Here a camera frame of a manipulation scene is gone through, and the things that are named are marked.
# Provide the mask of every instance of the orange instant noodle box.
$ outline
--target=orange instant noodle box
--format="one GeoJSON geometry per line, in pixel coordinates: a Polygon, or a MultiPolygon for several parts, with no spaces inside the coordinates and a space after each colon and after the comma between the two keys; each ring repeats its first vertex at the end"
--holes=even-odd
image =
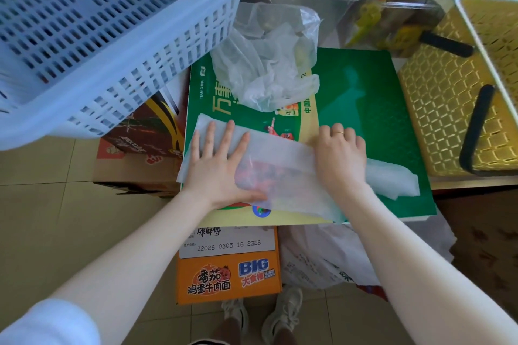
{"type": "Polygon", "coordinates": [[[178,304],[204,303],[279,293],[279,244],[275,251],[177,259],[178,304]]]}

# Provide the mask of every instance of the tiled floor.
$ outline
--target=tiled floor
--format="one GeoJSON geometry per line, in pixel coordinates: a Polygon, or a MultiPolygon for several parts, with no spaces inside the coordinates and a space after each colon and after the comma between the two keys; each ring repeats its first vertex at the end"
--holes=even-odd
{"type": "MultiPolygon", "coordinates": [[[[0,152],[0,329],[164,205],[91,183],[96,148],[95,140],[49,137],[0,152]]],[[[125,344],[188,343],[222,321],[219,303],[177,306],[175,277],[172,262],[125,344]]],[[[246,300],[246,343],[261,343],[274,302],[275,296],[246,300]]],[[[390,304],[349,284],[306,292],[299,317],[301,345],[412,344],[390,304]]]]}

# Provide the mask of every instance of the white plastic bag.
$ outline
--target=white plastic bag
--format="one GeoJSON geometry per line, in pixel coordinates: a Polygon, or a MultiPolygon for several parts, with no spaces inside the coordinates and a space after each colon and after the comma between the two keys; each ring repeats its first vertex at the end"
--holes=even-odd
{"type": "MultiPolygon", "coordinates": [[[[214,147],[218,148],[223,138],[226,123],[201,114],[196,129],[200,132],[200,147],[203,147],[207,127],[216,123],[214,147]]],[[[316,215],[333,222],[342,223],[344,217],[333,199],[316,178],[313,148],[290,139],[236,126],[230,152],[236,148],[245,132],[250,133],[248,149],[236,171],[237,186],[247,190],[260,190],[268,195],[268,201],[246,202],[265,209],[294,211],[316,215]]],[[[190,148],[178,173],[177,181],[185,182],[189,168],[190,148]]],[[[374,192],[389,198],[419,195],[418,178],[401,165],[370,160],[367,182],[374,192]]]]}
{"type": "Polygon", "coordinates": [[[310,8],[239,3],[228,38],[210,52],[217,80],[261,112],[307,99],[320,87],[318,75],[302,76],[316,63],[319,25],[310,8]]]}
{"type": "MultiPolygon", "coordinates": [[[[446,219],[436,216],[405,223],[448,262],[455,243],[446,219]]],[[[358,235],[350,225],[281,226],[279,245],[282,281],[308,289],[325,289],[340,282],[380,285],[358,235]]]]}

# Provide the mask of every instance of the right hand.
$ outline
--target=right hand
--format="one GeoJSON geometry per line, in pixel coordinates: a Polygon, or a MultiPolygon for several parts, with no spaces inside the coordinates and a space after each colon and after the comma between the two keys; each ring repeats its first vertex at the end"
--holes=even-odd
{"type": "Polygon", "coordinates": [[[356,136],[352,128],[344,130],[340,123],[332,128],[320,127],[315,148],[316,175],[334,200],[367,186],[366,149],[365,140],[356,136]]]}

